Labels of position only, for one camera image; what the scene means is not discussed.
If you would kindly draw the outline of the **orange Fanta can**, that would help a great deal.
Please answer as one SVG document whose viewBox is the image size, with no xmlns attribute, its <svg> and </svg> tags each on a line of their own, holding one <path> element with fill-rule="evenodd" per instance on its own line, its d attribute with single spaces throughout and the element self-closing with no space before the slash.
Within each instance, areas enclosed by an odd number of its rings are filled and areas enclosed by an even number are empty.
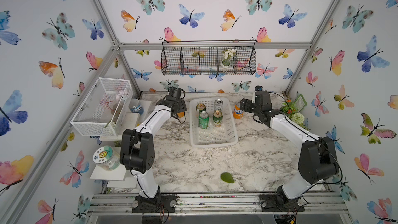
<svg viewBox="0 0 398 224">
<path fill-rule="evenodd" d="M 240 103 L 237 103 L 234 107 L 233 117 L 235 119 L 242 119 L 244 111 L 240 108 Z"/>
</svg>

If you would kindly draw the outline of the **orange yellow Schweppes can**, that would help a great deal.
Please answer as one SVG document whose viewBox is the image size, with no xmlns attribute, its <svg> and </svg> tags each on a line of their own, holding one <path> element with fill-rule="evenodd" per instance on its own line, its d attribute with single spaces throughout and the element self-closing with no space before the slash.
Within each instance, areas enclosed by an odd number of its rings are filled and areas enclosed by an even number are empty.
<svg viewBox="0 0 398 224">
<path fill-rule="evenodd" d="M 178 118 L 184 118 L 185 117 L 185 112 L 181 112 L 177 114 Z"/>
</svg>

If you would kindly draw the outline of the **green gold beer can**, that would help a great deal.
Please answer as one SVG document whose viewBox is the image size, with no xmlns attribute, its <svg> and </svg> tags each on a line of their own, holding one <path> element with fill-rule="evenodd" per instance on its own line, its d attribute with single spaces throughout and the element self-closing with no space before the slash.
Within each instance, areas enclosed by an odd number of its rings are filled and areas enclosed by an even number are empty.
<svg viewBox="0 0 398 224">
<path fill-rule="evenodd" d="M 201 112 L 205 112 L 206 111 L 206 106 L 203 103 L 199 103 L 196 106 L 196 111 L 198 112 L 198 114 L 200 114 Z"/>
<path fill-rule="evenodd" d="M 215 111 L 213 113 L 213 124 L 215 127 L 221 127 L 222 122 L 223 122 L 223 114 L 221 111 Z"/>
</svg>

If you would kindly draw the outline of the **silver drink can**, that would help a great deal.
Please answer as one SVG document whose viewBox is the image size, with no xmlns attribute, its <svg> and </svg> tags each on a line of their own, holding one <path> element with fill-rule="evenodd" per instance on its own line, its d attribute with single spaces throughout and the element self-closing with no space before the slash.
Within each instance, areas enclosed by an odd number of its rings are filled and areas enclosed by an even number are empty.
<svg viewBox="0 0 398 224">
<path fill-rule="evenodd" d="M 222 111 L 223 101 L 221 99 L 216 99 L 214 101 L 214 111 Z"/>
</svg>

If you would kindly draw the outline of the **green soda can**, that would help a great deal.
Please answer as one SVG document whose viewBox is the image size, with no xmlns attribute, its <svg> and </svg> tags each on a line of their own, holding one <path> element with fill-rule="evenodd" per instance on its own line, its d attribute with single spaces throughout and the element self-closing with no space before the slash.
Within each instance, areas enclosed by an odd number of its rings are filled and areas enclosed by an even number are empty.
<svg viewBox="0 0 398 224">
<path fill-rule="evenodd" d="M 209 114 L 206 111 L 202 111 L 199 114 L 199 128 L 207 129 L 209 125 Z"/>
</svg>

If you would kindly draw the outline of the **white plastic perforated basket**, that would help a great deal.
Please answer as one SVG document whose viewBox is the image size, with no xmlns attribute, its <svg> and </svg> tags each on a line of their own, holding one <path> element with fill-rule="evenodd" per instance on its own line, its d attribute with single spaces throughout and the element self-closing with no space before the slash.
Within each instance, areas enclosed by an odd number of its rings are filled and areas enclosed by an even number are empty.
<svg viewBox="0 0 398 224">
<path fill-rule="evenodd" d="M 190 101 L 190 143 L 195 148 L 217 148 L 238 143 L 230 101 L 208 97 Z"/>
</svg>

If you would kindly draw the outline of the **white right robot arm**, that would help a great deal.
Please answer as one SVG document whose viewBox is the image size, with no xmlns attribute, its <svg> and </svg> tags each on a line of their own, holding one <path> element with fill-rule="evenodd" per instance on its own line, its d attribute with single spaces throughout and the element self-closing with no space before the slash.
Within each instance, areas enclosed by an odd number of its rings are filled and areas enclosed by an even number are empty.
<svg viewBox="0 0 398 224">
<path fill-rule="evenodd" d="M 282 111 L 273 109 L 270 93 L 255 91 L 252 99 L 242 99 L 239 109 L 253 114 L 253 120 L 279 132 L 300 149 L 298 173 L 277 189 L 276 202 L 280 206 L 294 204 L 317 184 L 342 171 L 334 141 L 319 137 L 294 123 Z"/>
</svg>

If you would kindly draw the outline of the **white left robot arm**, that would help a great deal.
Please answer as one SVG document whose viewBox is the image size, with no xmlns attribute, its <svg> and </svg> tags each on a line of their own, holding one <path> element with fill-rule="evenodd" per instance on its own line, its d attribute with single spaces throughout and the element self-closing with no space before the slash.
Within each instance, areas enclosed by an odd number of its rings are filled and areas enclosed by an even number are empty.
<svg viewBox="0 0 398 224">
<path fill-rule="evenodd" d="M 183 89 L 170 87 L 168 92 L 139 126 L 123 132 L 121 141 L 120 164 L 136 179 L 139 195 L 154 204 L 161 202 L 160 186 L 151 169 L 155 160 L 154 137 L 169 119 L 178 120 L 178 114 L 187 110 Z"/>
</svg>

